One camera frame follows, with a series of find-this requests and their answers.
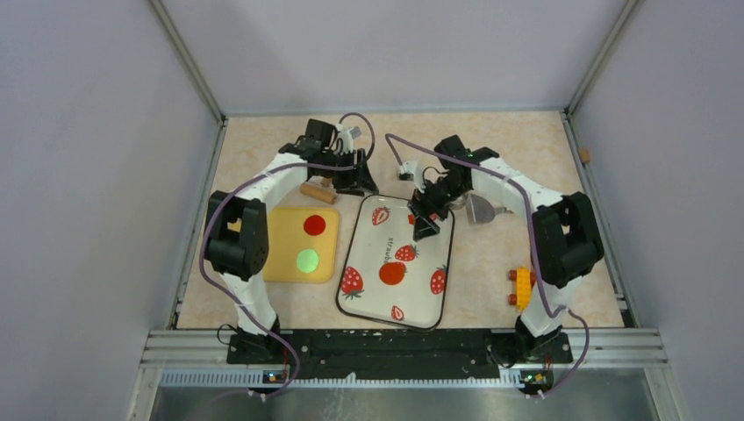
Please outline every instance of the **tray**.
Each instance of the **tray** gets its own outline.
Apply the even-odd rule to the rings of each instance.
[[[454,214],[438,222],[439,235],[414,243],[407,204],[379,195],[361,202],[336,304],[348,316],[428,330],[441,321]]]

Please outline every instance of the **strawberry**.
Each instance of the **strawberry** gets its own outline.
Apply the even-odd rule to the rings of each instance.
[[[419,256],[419,250],[413,244],[397,249],[395,258],[400,261],[411,261]]]
[[[372,212],[372,225],[379,225],[390,218],[390,208],[380,207]]]
[[[359,271],[352,267],[344,269],[344,275],[341,278],[341,292],[344,293],[344,299],[360,298],[364,292],[364,281],[359,275]]]
[[[400,307],[394,305],[392,309],[390,309],[390,317],[393,320],[401,321],[405,318],[405,314],[403,314],[403,311],[400,310]]]
[[[430,287],[432,288],[432,294],[441,294],[444,291],[444,287],[447,284],[447,266],[442,266],[434,271],[432,274],[432,280]]]

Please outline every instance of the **gray wall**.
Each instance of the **gray wall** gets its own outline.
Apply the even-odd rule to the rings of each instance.
[[[144,0],[0,2],[0,419],[120,419],[216,134]]]
[[[165,0],[228,114],[555,108],[623,0]]]
[[[645,2],[577,116],[635,310],[696,419],[740,419],[742,19],[739,0]]]

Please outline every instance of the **yellow placemat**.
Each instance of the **yellow placemat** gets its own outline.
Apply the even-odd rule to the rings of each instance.
[[[274,208],[268,214],[268,259],[263,279],[327,282],[333,275],[339,213],[332,208]]]

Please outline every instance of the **wooden cylinder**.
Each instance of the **wooden cylinder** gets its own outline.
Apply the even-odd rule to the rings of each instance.
[[[320,202],[328,204],[336,203],[336,192],[329,189],[324,189],[311,182],[302,183],[302,185],[300,186],[300,193],[305,196],[312,197],[313,199],[318,199]]]

